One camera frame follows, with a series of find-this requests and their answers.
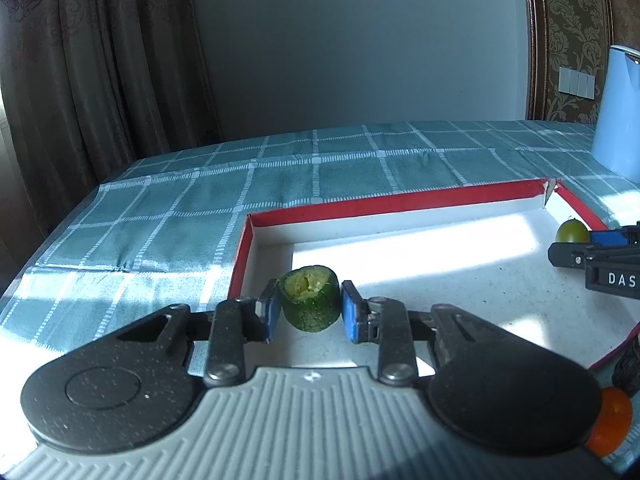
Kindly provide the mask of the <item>blue kettle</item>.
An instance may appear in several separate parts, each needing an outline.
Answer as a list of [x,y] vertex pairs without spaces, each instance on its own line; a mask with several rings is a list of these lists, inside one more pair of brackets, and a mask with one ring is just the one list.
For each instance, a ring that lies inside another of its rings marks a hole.
[[639,51],[613,44],[591,154],[606,169],[640,180]]

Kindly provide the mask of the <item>dark wooden door frame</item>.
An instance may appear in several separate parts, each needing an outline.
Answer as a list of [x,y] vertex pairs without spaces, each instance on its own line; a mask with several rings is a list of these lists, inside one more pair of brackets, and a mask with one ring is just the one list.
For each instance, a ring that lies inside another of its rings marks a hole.
[[526,118],[546,117],[548,81],[548,22],[546,0],[525,0],[528,31],[528,88]]

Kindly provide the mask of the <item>teal plaid tablecloth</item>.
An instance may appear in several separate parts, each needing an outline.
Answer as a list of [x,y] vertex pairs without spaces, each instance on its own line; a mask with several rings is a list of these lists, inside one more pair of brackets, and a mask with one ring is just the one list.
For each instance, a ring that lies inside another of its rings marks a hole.
[[276,134],[135,162],[90,194],[4,296],[1,467],[35,440],[20,407],[40,365],[166,304],[224,298],[253,212],[403,192],[558,178],[606,224],[639,187],[596,162],[574,122],[391,122]]

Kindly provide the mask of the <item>green cucumber chunk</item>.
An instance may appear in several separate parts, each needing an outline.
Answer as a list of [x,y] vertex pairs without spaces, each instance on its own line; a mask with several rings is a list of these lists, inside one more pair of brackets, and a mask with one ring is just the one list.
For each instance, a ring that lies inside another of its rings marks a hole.
[[277,298],[288,322],[306,333],[318,333],[342,314],[341,287],[326,266],[303,266],[278,281]]

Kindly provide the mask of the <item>orange tangerine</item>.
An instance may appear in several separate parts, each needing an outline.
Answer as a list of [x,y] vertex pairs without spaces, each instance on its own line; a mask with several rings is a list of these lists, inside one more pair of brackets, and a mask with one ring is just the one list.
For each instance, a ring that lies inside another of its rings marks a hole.
[[616,451],[627,437],[634,410],[631,400],[619,388],[603,388],[601,394],[601,411],[586,447],[599,458],[605,458]]

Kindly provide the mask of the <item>brown patterned curtain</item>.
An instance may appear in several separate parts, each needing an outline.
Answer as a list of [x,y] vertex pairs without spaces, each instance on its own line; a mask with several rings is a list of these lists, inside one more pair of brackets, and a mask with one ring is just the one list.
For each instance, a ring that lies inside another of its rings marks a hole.
[[1,0],[1,92],[45,233],[134,160],[222,139],[193,0]]

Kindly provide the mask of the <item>red cardboard tray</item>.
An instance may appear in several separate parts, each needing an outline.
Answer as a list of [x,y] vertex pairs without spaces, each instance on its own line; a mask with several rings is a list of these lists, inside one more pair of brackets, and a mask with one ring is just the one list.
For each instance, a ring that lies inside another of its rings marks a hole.
[[301,266],[327,266],[366,297],[409,309],[455,304],[580,364],[602,361],[639,331],[637,300],[593,292],[557,269],[560,224],[602,221],[558,180],[342,200],[250,214],[231,296],[254,296]]

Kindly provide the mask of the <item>white wall switch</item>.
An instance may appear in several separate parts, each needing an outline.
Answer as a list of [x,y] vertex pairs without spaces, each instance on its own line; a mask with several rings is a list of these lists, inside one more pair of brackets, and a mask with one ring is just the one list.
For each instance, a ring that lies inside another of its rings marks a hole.
[[596,98],[596,78],[585,72],[561,66],[559,68],[558,90],[561,93],[594,100]]

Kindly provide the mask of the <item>green tomato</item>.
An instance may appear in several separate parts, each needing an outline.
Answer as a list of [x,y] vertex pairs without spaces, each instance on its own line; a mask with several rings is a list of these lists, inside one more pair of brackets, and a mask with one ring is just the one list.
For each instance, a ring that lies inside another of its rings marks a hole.
[[590,231],[577,219],[564,221],[555,234],[557,243],[589,244]]

